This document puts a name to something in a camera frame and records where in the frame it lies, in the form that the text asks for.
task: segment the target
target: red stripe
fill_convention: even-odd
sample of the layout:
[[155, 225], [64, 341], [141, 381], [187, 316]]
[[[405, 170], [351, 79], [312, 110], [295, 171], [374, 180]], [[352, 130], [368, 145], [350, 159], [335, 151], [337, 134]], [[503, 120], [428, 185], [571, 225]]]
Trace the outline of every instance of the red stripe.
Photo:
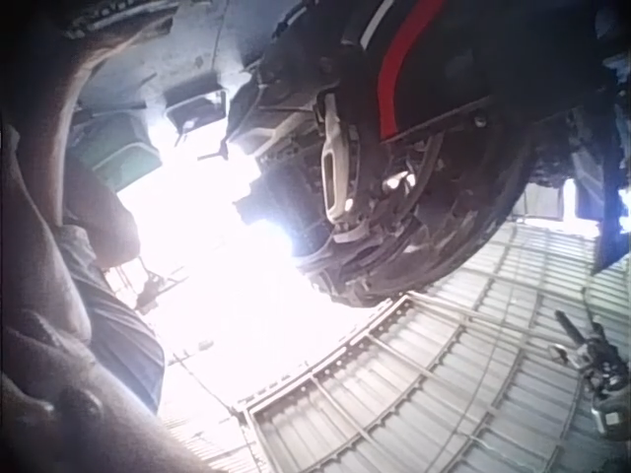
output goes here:
[[377, 83], [382, 139], [389, 138], [398, 132], [394, 113], [394, 89], [405, 56], [418, 36], [436, 17], [444, 2], [445, 0], [416, 2], [387, 49]]

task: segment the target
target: green container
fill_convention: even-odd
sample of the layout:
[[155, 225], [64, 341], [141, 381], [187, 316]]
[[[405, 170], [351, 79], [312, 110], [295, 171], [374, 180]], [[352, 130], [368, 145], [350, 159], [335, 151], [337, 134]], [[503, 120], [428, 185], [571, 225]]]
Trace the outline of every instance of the green container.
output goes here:
[[132, 113], [95, 120], [71, 152], [115, 192], [162, 165], [142, 120]]

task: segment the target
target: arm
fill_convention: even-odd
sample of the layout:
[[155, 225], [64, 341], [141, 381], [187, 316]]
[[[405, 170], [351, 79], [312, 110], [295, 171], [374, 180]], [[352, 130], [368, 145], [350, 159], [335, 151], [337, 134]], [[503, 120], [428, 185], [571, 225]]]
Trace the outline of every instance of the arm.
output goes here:
[[136, 222], [116, 194], [76, 158], [67, 158], [64, 177], [64, 203], [86, 229], [97, 263], [111, 268], [138, 257]]

